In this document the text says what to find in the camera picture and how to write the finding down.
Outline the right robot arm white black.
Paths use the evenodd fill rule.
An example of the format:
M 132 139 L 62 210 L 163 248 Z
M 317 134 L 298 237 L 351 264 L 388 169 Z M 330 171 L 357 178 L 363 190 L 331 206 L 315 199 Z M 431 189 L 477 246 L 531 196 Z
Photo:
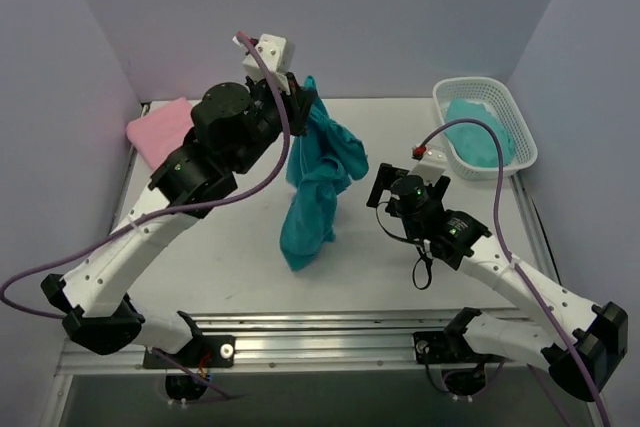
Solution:
M 614 302 L 598 305 L 554 282 L 515 254 L 471 215 L 447 209 L 450 179 L 422 163 L 406 170 L 379 166 L 367 204 L 401 221 L 401 242 L 427 262 L 438 260 L 474 278 L 513 304 L 528 323 L 465 307 L 444 329 L 444 347 L 471 362 L 499 357 L 547 372 L 566 393 L 594 401 L 628 350 L 628 314 Z

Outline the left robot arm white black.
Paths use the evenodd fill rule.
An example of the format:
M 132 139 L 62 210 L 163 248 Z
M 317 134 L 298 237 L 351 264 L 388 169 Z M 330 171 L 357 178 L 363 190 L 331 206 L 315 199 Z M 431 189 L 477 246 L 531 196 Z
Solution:
M 211 87 L 196 105 L 184 100 L 157 109 L 188 121 L 181 144 L 152 173 L 114 238 L 64 275 L 41 283 L 74 343 L 110 355 L 130 345 L 162 350 L 190 366 L 204 348 L 195 321 L 178 311 L 168 317 L 144 312 L 128 294 L 144 270 L 180 234 L 205 218 L 212 201 L 228 201 L 236 175 L 247 173 L 279 137 L 301 136 L 317 92 L 286 74 L 287 90 L 266 81 Z

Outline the teal t shirt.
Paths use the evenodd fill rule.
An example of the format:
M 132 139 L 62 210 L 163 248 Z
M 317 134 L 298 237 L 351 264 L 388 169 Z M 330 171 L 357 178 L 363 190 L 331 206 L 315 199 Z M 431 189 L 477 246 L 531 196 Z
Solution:
M 333 119 L 323 100 L 314 100 L 306 134 L 294 140 L 286 181 L 295 188 L 284 219 L 280 251 L 291 271 L 311 264 L 335 240 L 338 197 L 369 171 L 363 142 Z

